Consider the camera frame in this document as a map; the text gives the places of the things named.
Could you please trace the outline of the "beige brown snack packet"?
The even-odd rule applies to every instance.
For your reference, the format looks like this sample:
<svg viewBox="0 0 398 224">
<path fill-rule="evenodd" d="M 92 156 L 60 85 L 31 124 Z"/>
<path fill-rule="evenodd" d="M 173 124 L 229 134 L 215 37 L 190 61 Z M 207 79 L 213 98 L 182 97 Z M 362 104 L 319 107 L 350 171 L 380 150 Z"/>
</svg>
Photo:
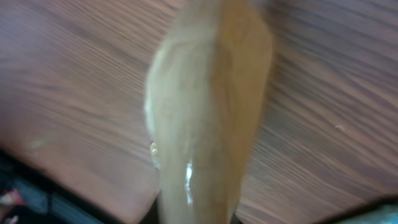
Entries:
<svg viewBox="0 0 398 224">
<path fill-rule="evenodd" d="M 189 1 L 177 14 L 144 103 L 162 223 L 232 221 L 273 54 L 271 31 L 249 1 Z"/>
</svg>

